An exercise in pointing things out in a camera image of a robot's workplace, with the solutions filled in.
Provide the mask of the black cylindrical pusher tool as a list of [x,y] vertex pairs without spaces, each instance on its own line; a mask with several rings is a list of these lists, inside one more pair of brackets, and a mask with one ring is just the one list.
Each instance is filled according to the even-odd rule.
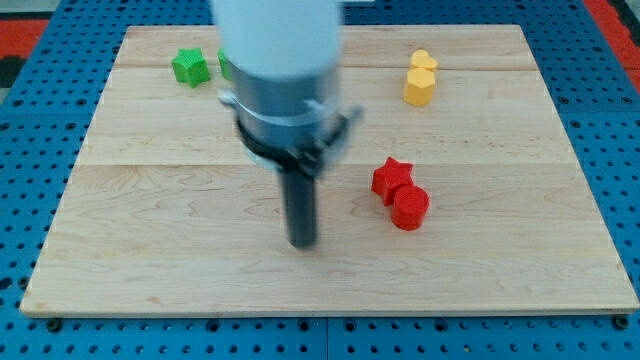
[[315,180],[294,171],[280,173],[288,240],[297,249],[315,245],[317,231]]

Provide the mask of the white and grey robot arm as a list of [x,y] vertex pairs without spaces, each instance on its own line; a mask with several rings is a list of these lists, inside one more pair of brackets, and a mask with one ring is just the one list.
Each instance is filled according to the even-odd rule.
[[211,11],[230,74],[220,101],[249,157],[276,172],[290,244],[318,239],[315,182],[349,146],[361,117],[341,110],[337,1],[215,0]]

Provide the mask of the green block behind arm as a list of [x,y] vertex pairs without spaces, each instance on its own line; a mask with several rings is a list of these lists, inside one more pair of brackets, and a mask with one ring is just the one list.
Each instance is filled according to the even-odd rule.
[[232,69],[231,69],[230,62],[227,59],[223,48],[220,48],[217,51],[217,58],[218,58],[220,72],[221,72],[222,77],[227,81],[231,81],[232,80]]

